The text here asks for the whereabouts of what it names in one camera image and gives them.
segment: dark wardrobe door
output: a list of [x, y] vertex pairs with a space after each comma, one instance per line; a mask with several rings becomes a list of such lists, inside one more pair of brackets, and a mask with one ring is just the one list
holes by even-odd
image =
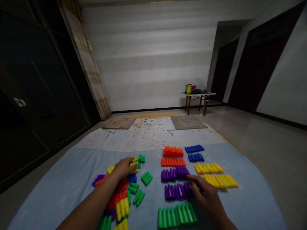
[[[7, 84], [27, 104], [39, 136], [64, 143], [89, 122], [49, 33], [4, 11], [0, 17], [0, 62]], [[47, 134], [48, 128], [53, 132]]]
[[228, 105], [255, 112], [305, 6], [302, 2], [248, 33]]
[[214, 78], [212, 82], [211, 92], [216, 95], [211, 96], [212, 99], [223, 102], [229, 74], [231, 71], [234, 56], [236, 54], [239, 39], [236, 39], [224, 46], [218, 51]]

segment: white wall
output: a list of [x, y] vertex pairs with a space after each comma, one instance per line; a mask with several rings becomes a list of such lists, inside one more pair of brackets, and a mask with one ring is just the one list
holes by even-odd
[[244, 49], [244, 46], [245, 46], [245, 42], [246, 42], [246, 39], [247, 39], [248, 32], [250, 30], [256, 28], [257, 26], [269, 21], [270, 19], [276, 17], [277, 15], [281, 14], [282, 12], [290, 9], [291, 7], [297, 5], [300, 2], [301, 2], [301, 0], [276, 1], [272, 4], [270, 4], [269, 7], [263, 8], [263, 10], [250, 23], [248, 23], [246, 26], [243, 27], [242, 32], [241, 32], [241, 36], [240, 36], [240, 39], [239, 39], [236, 55], [235, 55], [234, 60], [233, 60], [232, 69], [231, 69], [231, 72], [229, 74], [229, 79], [228, 79], [227, 87], [226, 87], [226, 90], [225, 90], [223, 102], [225, 102], [225, 103], [228, 102], [230, 92], [231, 92], [231, 88], [232, 88], [234, 78], [235, 78], [236, 73], [237, 73], [237, 69], [238, 69], [238, 66], [239, 66], [239, 63], [240, 63], [240, 59], [241, 59], [242, 52], [243, 52], [243, 49]]
[[185, 105], [207, 83], [218, 21], [253, 18], [274, 0], [207, 0], [83, 9], [112, 111]]
[[257, 112], [307, 125], [307, 7], [298, 19]]

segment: table leg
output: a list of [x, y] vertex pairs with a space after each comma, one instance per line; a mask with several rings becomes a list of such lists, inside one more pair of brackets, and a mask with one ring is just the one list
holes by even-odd
[[190, 115], [190, 104], [191, 104], [191, 97], [189, 97], [188, 115]]
[[204, 99], [204, 103], [206, 102], [206, 104], [205, 104], [205, 110], [204, 110], [204, 116], [206, 115], [206, 110], [207, 110], [208, 101], [209, 101], [209, 97], [207, 97], [207, 98]]
[[200, 111], [200, 110], [201, 110], [201, 101], [200, 101], [200, 103], [199, 103], [199, 108], [198, 108], [198, 111]]
[[188, 96], [186, 96], [186, 98], [185, 98], [185, 111], [186, 111], [187, 105], [188, 105]]

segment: small table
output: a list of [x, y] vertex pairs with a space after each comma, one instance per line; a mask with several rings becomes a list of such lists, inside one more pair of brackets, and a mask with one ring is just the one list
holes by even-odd
[[[208, 101], [209, 101], [209, 97], [211, 95], [216, 95], [216, 93], [211, 93], [211, 92], [208, 92], [206, 94], [186, 94], [186, 93], [181, 93], [181, 94], [184, 94], [186, 96], [186, 100], [185, 100], [185, 110], [187, 108], [187, 104], [188, 104], [188, 97], [189, 97], [189, 106], [188, 106], [188, 115], [190, 115], [190, 104], [191, 104], [191, 101], [194, 101], [198, 98], [200, 98], [201, 100], [204, 100], [204, 106], [205, 106], [205, 110], [204, 110], [204, 116], [206, 115], [206, 110], [207, 110], [207, 105], [208, 105]], [[198, 108], [198, 111], [201, 110], [201, 101], [199, 102], [199, 108]]]

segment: glossy floor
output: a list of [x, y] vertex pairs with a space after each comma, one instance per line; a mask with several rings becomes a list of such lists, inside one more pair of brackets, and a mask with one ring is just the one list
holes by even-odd
[[[184, 110], [161, 112], [185, 114]], [[112, 115], [1, 194], [0, 229], [9, 225], [37, 182], [70, 147], [114, 117], [130, 117], [142, 113]], [[272, 187], [289, 229], [307, 229], [307, 131], [228, 106], [208, 107], [205, 117], [202, 115], [203, 109], [200, 112], [191, 109], [190, 113], [227, 137], [259, 168]]]

